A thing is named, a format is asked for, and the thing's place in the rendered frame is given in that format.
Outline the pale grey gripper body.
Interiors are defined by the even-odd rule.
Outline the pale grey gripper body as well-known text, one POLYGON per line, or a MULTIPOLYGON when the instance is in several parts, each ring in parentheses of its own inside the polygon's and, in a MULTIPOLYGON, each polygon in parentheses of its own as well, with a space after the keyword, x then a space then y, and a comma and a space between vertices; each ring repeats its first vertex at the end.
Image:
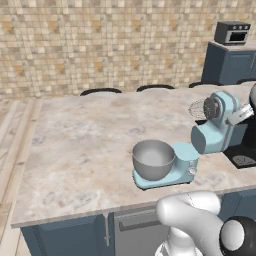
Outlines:
POLYGON ((237 125, 238 123, 246 120, 247 118, 254 115, 254 110, 250 103, 244 104, 237 111, 232 113, 228 117, 228 122, 231 125, 237 125))

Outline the light blue stand mixer base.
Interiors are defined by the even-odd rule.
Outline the light blue stand mixer base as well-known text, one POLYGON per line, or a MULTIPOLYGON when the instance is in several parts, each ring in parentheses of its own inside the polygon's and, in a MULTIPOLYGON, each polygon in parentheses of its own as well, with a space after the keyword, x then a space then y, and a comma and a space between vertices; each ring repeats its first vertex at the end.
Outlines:
POLYGON ((140 177, 134 170, 133 179, 137 187, 142 190, 170 185, 189 184, 194 180, 197 172, 199 154, 190 143, 174 143, 170 145, 175 151, 174 165, 170 172, 161 180, 148 181, 140 177))

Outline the black coffee machine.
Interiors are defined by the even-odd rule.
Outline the black coffee machine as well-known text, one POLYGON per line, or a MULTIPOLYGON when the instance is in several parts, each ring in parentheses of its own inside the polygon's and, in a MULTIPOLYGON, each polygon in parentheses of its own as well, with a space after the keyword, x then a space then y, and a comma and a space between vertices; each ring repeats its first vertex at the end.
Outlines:
MULTIPOLYGON (((197 125, 205 122, 198 120, 197 125)), ((217 153, 223 153, 237 169, 256 167, 256 121, 249 118, 235 125, 227 149, 217 153)))

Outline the dark blue cupboard run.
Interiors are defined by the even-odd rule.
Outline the dark blue cupboard run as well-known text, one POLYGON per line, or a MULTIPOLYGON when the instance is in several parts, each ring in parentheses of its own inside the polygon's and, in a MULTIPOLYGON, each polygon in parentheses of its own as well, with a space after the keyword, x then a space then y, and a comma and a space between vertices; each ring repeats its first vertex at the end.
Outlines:
POLYGON ((256 79, 256 46, 224 46, 209 42, 201 82, 233 85, 256 79))

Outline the dark grey toaster oven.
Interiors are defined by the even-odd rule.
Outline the dark grey toaster oven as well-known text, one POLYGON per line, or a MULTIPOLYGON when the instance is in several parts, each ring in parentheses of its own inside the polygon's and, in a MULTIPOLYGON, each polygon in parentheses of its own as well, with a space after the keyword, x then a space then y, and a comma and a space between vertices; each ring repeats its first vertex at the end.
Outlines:
POLYGON ((218 21, 214 41, 222 45, 244 45, 251 25, 240 21, 218 21))

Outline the dark round stool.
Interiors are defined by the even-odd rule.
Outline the dark round stool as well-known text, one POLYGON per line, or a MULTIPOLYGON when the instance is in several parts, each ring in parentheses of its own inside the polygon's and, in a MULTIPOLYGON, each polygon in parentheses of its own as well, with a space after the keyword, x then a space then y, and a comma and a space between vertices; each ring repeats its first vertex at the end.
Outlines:
POLYGON ((89 94, 101 93, 101 92, 111 92, 111 93, 116 93, 116 94, 122 93, 121 90, 116 89, 116 88, 93 88, 93 89, 88 89, 88 90, 83 91, 80 94, 80 96, 86 96, 89 94))
POLYGON ((136 89, 136 92, 142 92, 149 89, 167 89, 167 90, 173 90, 175 87, 168 85, 168 84, 148 84, 140 86, 136 89))

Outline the dark blue cupboard door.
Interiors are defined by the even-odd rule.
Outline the dark blue cupboard door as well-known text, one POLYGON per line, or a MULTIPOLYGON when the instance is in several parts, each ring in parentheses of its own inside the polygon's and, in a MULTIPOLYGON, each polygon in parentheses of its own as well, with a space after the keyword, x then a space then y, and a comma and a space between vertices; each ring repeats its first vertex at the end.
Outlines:
POLYGON ((103 215, 23 227, 31 256, 115 256, 114 214, 109 213, 110 245, 103 215))
POLYGON ((256 221, 256 189, 231 192, 221 197, 218 217, 226 221, 232 216, 249 217, 256 221))

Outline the silver mixing bowl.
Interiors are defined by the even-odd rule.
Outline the silver mixing bowl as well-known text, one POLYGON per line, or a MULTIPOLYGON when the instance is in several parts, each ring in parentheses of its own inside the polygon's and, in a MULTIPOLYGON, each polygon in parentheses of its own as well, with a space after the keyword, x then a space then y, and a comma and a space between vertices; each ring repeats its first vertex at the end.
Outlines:
POLYGON ((160 140, 140 141, 132 150, 134 170, 148 181, 163 179, 172 169, 174 160, 174 149, 160 140))

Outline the grey dishwasher front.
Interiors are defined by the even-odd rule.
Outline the grey dishwasher front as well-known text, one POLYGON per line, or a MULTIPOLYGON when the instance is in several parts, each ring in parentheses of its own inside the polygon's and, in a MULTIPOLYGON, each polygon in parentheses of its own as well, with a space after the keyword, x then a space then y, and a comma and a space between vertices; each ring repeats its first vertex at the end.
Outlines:
POLYGON ((114 214, 115 256, 155 256, 159 245, 167 238, 168 227, 157 225, 121 232, 124 226, 149 221, 158 221, 154 207, 122 211, 114 214))

